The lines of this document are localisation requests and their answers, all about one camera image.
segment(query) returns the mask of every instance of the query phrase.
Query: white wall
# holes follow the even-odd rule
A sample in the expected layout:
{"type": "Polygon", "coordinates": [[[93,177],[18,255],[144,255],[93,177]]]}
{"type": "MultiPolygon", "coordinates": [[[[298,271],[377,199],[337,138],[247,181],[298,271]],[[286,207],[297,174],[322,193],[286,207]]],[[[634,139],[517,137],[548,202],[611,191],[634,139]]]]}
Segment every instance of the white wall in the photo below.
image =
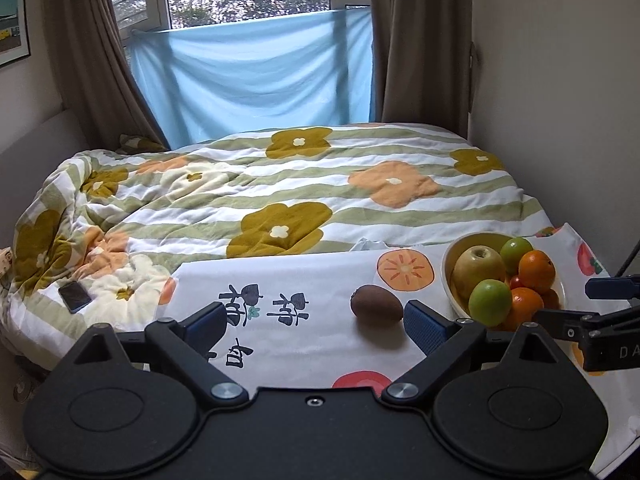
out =
{"type": "Polygon", "coordinates": [[[640,0],[474,0],[471,141],[615,272],[640,237],[640,0]]]}
{"type": "Polygon", "coordinates": [[[26,0],[31,56],[0,67],[0,152],[62,110],[42,25],[42,0],[26,0]]]}

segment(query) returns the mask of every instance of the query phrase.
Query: blue cloth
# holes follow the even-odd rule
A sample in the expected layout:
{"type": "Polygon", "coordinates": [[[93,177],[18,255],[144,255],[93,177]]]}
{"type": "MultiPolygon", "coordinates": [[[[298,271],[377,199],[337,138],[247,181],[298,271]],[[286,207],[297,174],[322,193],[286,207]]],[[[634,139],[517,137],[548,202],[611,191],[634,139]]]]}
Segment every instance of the blue cloth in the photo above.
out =
{"type": "Polygon", "coordinates": [[[370,9],[130,39],[131,69],[171,148],[267,128],[360,123],[372,101],[370,9]]]}

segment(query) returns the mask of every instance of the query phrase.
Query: fruit bowl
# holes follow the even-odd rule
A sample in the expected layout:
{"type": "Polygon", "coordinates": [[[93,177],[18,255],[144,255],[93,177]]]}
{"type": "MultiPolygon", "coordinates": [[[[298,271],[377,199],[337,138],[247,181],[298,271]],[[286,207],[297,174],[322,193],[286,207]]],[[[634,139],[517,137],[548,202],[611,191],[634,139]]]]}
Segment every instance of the fruit bowl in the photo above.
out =
{"type": "MultiPolygon", "coordinates": [[[[453,272],[453,267],[456,265],[456,261],[463,252],[476,245],[484,245],[494,249],[497,252],[500,252],[502,246],[511,238],[512,237],[509,235],[503,235],[500,233],[473,233],[470,235],[464,235],[457,240],[454,240],[447,248],[447,251],[444,253],[444,257],[442,259],[441,271],[442,276],[444,277],[442,285],[444,286],[444,290],[447,293],[447,297],[449,298],[449,303],[451,303],[451,306],[460,317],[470,316],[468,313],[468,305],[466,301],[458,295],[456,287],[451,281],[451,273],[453,272]]],[[[556,275],[556,280],[551,288],[556,292],[556,294],[558,294],[560,308],[564,308],[564,288],[562,287],[562,281],[560,280],[559,275],[556,275]]]]}

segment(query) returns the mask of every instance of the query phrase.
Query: floral blanket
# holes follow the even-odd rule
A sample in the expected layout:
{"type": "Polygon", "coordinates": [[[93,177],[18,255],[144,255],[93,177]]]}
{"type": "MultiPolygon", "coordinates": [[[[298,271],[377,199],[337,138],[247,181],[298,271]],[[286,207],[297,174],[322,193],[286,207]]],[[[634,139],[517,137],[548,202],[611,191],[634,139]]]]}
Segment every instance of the floral blanket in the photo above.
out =
{"type": "Polygon", "coordinates": [[[500,160],[432,126],[266,130],[174,152],[78,153],[18,220],[2,333],[52,368],[84,330],[142,330],[180,264],[394,246],[549,226],[500,160]],[[70,314],[58,288],[93,301],[70,314]]]}

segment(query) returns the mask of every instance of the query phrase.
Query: framed picture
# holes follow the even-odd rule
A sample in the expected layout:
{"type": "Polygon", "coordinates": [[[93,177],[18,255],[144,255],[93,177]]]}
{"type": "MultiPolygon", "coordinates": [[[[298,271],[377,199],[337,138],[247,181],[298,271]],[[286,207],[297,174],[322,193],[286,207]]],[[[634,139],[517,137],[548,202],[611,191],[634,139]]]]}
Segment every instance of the framed picture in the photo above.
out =
{"type": "Polygon", "coordinates": [[[30,55],[24,0],[0,0],[0,68],[30,55]]]}

